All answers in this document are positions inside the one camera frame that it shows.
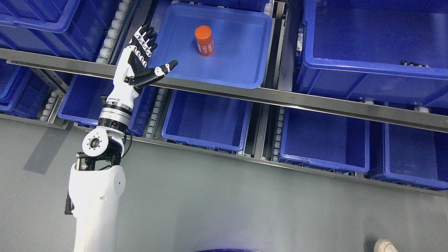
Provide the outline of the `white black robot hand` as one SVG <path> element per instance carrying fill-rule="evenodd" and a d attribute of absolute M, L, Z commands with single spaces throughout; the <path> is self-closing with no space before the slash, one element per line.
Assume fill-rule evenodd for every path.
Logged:
<path fill-rule="evenodd" d="M 144 87 L 160 81 L 178 65 L 178 61 L 173 60 L 157 67 L 147 67 L 153 51 L 158 47 L 156 37 L 154 28 L 148 23 L 133 33 L 117 62 L 113 90 L 107 97 L 104 108 L 116 107 L 132 111 L 134 100 Z"/>

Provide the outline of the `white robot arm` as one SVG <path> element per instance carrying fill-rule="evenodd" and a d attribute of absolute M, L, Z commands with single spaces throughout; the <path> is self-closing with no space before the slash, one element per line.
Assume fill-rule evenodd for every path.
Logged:
<path fill-rule="evenodd" d="M 133 105 L 107 99 L 98 125 L 83 139 L 83 150 L 70 169 L 75 252 L 116 251 L 119 203 L 126 184 L 120 163 L 132 110 Z"/>

